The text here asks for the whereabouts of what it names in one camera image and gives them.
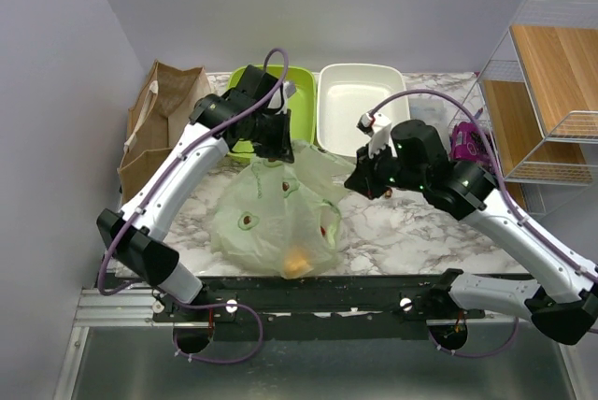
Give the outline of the green avocado print plastic bag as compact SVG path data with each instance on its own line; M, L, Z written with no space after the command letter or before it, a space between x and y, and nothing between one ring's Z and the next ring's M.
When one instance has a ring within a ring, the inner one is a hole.
M212 218L211 248L242 268L281 276L290 248L306 250L316 276L339 262L341 184L355 166L303 140L294 162L254 158L224 189ZM322 236L320 227L327 236Z

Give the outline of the yellow toy bell pepper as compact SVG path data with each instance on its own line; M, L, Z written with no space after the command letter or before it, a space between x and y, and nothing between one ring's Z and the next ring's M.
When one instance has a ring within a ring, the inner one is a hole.
M285 279L298 279L313 270L309 256L302 247L290 248L284 258L282 277Z

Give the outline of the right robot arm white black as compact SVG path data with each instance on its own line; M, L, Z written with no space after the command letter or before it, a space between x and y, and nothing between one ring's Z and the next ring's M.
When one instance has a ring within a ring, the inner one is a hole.
M575 345L597 321L597 265L567 248L503 193L495 176L470 161L452 162L436 129L420 120L392 125L364 114L369 141L356 152L347 189L377 199L389 189L421 193L427 203L492 240L530 274L527 280L448 270L426 307L448 318L488 310L531 322L544 336Z

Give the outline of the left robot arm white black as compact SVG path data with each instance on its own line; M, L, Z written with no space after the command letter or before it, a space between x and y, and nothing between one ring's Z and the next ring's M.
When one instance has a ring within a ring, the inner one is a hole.
M259 157L293 162L286 85L285 78L249 65L224 95L198 100L177 145L146 185L120 211L104 209L97 218L104 260L116 259L175 298L176 311L188 321L206 313L203 284L164 238L202 178L237 142L250 142Z

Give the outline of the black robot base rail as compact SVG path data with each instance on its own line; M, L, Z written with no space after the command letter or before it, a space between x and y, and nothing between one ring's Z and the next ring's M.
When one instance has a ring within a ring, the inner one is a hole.
M263 327L266 340L424 339L430 325L484 318L479 309L456 307L435 275L331 276L286 280L275 277L204 277L198 304L242 304L244 310L210 312L177 306L165 297L151 323L187 335L211 334L246 341Z

